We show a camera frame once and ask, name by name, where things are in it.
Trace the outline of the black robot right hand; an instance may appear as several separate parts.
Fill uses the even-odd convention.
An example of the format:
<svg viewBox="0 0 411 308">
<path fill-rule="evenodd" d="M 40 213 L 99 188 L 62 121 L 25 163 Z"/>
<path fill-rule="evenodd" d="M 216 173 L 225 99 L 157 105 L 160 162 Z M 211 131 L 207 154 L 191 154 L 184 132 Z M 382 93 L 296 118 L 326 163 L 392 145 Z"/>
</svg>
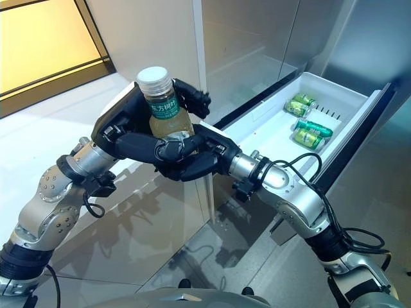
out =
<svg viewBox="0 0 411 308">
<path fill-rule="evenodd" d="M 230 138 L 201 124 L 193 126 L 199 140 L 197 152 L 180 162 L 156 164 L 155 169 L 174 181 L 188 182 L 211 173 L 227 175 L 234 157 L 241 153 L 240 147 Z"/>
</svg>

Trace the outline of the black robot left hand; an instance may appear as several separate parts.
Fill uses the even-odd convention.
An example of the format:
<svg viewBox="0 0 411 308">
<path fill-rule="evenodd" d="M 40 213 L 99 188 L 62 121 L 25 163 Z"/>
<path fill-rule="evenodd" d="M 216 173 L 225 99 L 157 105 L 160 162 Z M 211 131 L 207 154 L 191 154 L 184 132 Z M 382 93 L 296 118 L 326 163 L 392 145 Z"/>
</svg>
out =
<svg viewBox="0 0 411 308">
<path fill-rule="evenodd" d="M 192 136 L 181 141 L 166 141 L 153 135 L 152 113 L 138 84 L 133 81 L 106 106 L 96 121 L 92 141 L 116 159 L 126 158 L 149 164 L 178 163 L 204 143 Z"/>
</svg>

